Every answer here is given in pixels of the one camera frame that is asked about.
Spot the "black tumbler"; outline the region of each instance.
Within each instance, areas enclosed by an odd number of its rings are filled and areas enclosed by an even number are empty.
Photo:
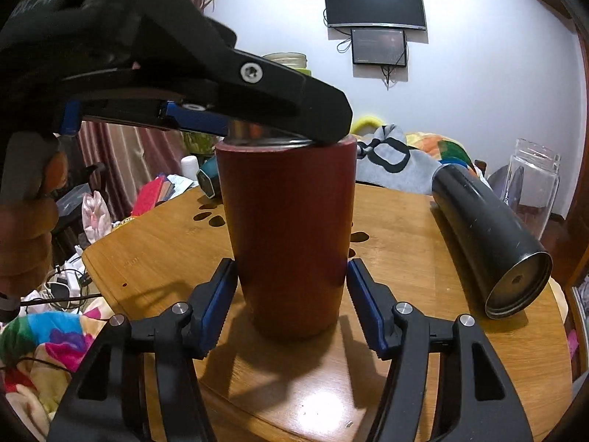
[[[463,166],[438,169],[432,194],[450,223],[491,319],[530,305],[552,272],[552,258],[515,213]]]

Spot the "human hand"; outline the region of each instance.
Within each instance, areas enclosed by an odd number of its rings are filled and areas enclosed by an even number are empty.
[[[59,152],[46,166],[41,193],[63,187],[67,173],[66,155]],[[0,292],[20,298],[45,282],[58,218],[57,205],[47,197],[0,205]]]

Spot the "gray and black cloth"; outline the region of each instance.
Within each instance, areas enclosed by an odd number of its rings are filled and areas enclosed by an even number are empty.
[[[356,181],[406,193],[432,194],[432,177],[441,165],[429,154],[407,146],[396,125],[378,128],[357,142]]]

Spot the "wooden table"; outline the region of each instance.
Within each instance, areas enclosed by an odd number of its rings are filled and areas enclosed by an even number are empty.
[[[227,226],[209,224],[224,216],[223,206],[202,208],[207,204],[200,189],[191,190],[84,252],[86,268],[114,311],[131,319],[157,315],[185,301],[222,257],[232,256]],[[194,218],[203,212],[211,214]],[[438,318],[475,316],[514,382],[535,440],[542,440],[571,400],[567,341],[550,288],[509,319],[485,318],[472,274],[430,197],[357,186],[352,230],[369,236],[350,246],[399,301]],[[431,431],[438,361],[430,356],[416,440],[428,440]],[[336,326],[308,341],[276,344],[255,332],[238,289],[219,345],[194,365],[220,442],[361,442],[389,363],[366,346],[347,291]],[[152,367],[147,373],[150,423],[160,441]]]

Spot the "curtain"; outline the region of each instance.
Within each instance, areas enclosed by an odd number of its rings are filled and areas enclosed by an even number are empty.
[[[113,220],[131,214],[139,189],[158,174],[180,174],[180,160],[187,155],[179,131],[83,121],[78,140],[86,166],[102,162],[107,167]]]

